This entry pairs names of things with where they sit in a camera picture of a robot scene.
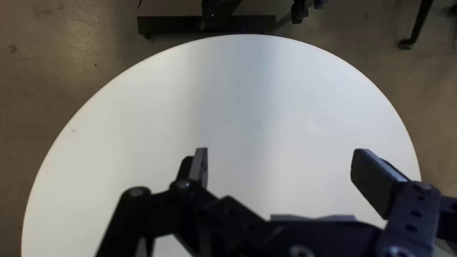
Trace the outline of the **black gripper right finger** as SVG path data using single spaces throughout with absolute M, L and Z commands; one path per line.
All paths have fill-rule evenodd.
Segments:
M 356 148 L 353 151 L 350 178 L 384 219 L 390 215 L 397 187 L 410 181 L 397 167 L 368 148 Z

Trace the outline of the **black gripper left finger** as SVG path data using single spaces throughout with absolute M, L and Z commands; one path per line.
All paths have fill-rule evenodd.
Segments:
M 190 184 L 197 184 L 203 188 L 207 187 L 209 150 L 206 147 L 200 147 L 193 155 L 183 158 L 176 181 L 181 188 L 186 188 Z

